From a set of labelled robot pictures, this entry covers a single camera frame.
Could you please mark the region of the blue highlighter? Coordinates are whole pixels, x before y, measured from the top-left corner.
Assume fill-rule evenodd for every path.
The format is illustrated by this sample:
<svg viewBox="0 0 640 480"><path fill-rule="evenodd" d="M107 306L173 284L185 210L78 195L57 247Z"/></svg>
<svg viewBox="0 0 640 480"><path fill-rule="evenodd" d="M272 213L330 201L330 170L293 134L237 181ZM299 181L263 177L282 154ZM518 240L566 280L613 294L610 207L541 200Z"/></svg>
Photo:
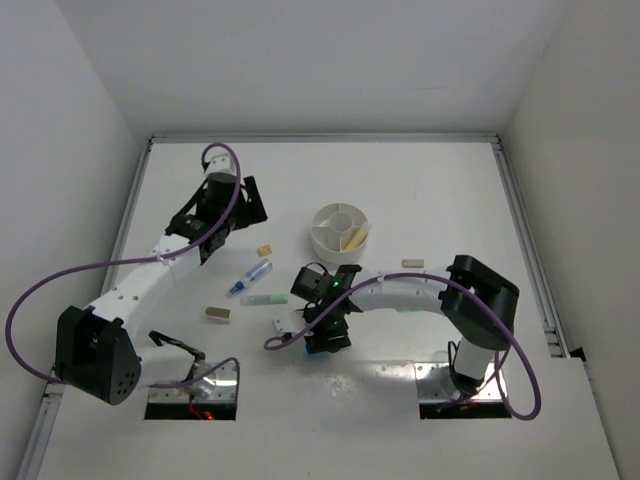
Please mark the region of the blue highlighter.
<svg viewBox="0 0 640 480"><path fill-rule="evenodd" d="M317 352L317 353L309 353L306 349L302 350L302 357L305 360L324 360L330 357L330 353L328 352Z"/></svg>

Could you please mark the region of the yellow highlighter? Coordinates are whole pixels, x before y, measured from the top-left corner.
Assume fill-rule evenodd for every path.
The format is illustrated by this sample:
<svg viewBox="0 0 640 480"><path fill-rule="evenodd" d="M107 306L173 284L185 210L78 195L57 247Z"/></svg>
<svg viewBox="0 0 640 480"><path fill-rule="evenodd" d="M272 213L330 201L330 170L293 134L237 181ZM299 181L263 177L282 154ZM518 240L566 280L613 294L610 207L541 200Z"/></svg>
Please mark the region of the yellow highlighter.
<svg viewBox="0 0 640 480"><path fill-rule="evenodd" d="M367 239L370 229L371 225L368 222L365 222L343 246L343 250L345 252L351 252L359 248Z"/></svg>

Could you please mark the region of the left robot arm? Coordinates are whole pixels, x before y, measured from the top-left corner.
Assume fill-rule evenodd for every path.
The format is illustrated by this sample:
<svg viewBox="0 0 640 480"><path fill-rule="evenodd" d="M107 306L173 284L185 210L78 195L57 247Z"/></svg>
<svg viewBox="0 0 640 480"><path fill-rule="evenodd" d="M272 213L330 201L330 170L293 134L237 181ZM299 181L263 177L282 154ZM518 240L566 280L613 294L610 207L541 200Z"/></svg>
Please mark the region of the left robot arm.
<svg viewBox="0 0 640 480"><path fill-rule="evenodd" d="M109 405L121 404L139 387L191 381L205 353L157 331L149 333L150 347L135 347L135 337L155 306L222 248L232 232L267 218L254 177L209 174L171 219L150 262L88 306L70 306L60 315L58 379Z"/></svg>

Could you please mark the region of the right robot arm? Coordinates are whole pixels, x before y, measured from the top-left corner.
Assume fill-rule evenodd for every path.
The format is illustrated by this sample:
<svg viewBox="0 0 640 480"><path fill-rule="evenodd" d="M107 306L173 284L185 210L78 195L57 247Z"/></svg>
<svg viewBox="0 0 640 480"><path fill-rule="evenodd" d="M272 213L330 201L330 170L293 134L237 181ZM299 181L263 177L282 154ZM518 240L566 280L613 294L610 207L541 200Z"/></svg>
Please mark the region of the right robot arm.
<svg viewBox="0 0 640 480"><path fill-rule="evenodd" d="M304 266L290 293L306 302L302 318L312 328L305 335L309 354L336 353L351 346L346 317L373 310L417 310L444 315L461 340L449 359L454 388L464 399L477 393L485 370L510 343L495 322L514 331L519 288L476 258L458 255L436 281L434 273L375 277L357 264L335 273Z"/></svg>

